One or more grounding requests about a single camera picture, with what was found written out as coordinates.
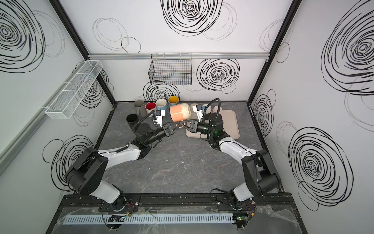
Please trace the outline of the white black mug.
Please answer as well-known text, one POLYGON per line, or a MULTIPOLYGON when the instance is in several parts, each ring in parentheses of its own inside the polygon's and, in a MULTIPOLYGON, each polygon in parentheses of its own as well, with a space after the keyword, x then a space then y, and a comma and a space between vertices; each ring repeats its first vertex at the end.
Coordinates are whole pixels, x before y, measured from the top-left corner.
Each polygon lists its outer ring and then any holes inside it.
POLYGON ((206 114, 210 114, 211 113, 211 106, 208 106, 208 104, 204 104, 203 106, 205 107, 206 114))

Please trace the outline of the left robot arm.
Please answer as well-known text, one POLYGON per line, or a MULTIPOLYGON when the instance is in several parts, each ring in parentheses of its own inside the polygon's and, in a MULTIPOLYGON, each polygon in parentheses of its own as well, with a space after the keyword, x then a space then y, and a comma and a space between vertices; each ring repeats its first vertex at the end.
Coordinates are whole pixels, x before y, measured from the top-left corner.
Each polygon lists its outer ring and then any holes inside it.
POLYGON ((136 138, 124 147, 110 150, 87 148, 69 167, 64 178, 81 196, 94 196, 119 212, 124 209, 127 199, 119 188, 103 180, 105 171, 144 158, 163 138, 173 135, 178 127, 179 123, 169 122, 160 128, 151 129, 144 123, 136 127, 136 138))

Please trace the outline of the beige plastic tray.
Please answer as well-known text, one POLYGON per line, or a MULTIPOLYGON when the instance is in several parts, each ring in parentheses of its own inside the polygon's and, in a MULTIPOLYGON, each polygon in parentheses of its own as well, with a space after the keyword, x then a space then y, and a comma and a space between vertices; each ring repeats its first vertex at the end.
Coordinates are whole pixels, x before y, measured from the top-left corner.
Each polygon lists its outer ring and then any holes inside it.
MULTIPOLYGON (((237 122, 236 113, 232 110, 221 110, 220 114, 222 116, 222 120, 224 122, 223 127, 224 130, 228 135, 230 135, 233 139, 237 140, 240 138, 239 127, 237 122)), ((204 140, 207 139, 206 134, 202 133, 191 133, 186 130, 186 136, 190 138, 202 138, 204 140)))

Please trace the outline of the pink mug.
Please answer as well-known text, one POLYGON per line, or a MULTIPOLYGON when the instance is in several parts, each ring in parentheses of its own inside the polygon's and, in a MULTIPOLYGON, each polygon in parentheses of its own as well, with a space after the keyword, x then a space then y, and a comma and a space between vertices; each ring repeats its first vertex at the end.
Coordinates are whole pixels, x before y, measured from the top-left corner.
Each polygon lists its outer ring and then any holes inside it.
POLYGON ((218 105, 215 106, 213 109, 212 109, 212 113, 221 113, 222 111, 222 107, 219 107, 218 105))

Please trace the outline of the grey mug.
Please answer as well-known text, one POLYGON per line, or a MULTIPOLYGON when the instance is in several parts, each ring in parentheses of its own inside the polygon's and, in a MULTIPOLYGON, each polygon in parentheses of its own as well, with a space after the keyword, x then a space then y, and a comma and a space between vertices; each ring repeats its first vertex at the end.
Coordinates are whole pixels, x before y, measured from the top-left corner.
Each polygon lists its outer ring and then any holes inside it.
POLYGON ((147 110, 145 107, 145 102, 143 100, 136 100, 133 103, 133 106, 135 108, 135 112, 140 117, 145 117, 147 115, 147 110))

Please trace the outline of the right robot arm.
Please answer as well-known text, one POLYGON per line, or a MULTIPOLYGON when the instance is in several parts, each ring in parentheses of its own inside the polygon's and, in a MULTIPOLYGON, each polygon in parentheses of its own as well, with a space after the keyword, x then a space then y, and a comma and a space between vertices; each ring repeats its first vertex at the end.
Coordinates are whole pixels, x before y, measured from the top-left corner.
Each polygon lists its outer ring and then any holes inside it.
POLYGON ((187 120, 180 124, 189 132, 205 134, 211 148, 228 154, 242 165, 244 182, 229 192, 233 201, 244 202, 262 197, 280 186, 281 179, 269 152, 238 143, 224 130, 221 114, 208 123, 187 120))

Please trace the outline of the blue butterfly mug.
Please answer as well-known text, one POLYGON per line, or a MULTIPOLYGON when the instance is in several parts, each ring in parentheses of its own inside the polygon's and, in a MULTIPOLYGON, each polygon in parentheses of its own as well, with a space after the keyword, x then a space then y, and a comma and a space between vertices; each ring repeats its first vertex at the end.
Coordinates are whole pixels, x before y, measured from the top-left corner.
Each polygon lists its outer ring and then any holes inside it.
POLYGON ((179 97, 177 96, 171 96, 168 98, 168 104, 169 106, 174 106, 179 104, 179 97))

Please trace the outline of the white red mug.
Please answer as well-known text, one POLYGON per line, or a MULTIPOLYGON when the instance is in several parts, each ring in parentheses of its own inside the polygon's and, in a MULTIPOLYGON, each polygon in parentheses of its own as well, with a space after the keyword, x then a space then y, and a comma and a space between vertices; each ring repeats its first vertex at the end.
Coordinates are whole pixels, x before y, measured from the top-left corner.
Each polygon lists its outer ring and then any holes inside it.
POLYGON ((148 103, 146 103, 145 108, 146 108, 147 114, 149 114, 149 116, 151 115, 152 111, 156 111, 157 110, 155 102, 148 102, 148 103))

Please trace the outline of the cream peach mug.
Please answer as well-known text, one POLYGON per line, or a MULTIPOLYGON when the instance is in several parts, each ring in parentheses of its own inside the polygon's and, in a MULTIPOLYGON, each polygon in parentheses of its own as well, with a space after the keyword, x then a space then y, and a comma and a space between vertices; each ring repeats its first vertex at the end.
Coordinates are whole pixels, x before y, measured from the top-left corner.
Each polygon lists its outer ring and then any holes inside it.
POLYGON ((187 103, 171 106, 169 110, 173 122, 185 121, 191 117, 190 106, 187 103))

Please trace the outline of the light blue mug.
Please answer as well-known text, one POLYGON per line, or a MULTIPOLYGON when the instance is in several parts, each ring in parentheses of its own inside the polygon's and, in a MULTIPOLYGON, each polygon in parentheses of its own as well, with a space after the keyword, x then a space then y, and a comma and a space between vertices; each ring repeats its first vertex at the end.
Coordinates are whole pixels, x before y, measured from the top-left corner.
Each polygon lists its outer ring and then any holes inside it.
POLYGON ((156 103, 156 109, 157 110, 167 111, 168 102, 165 99, 158 99, 155 103, 156 103))

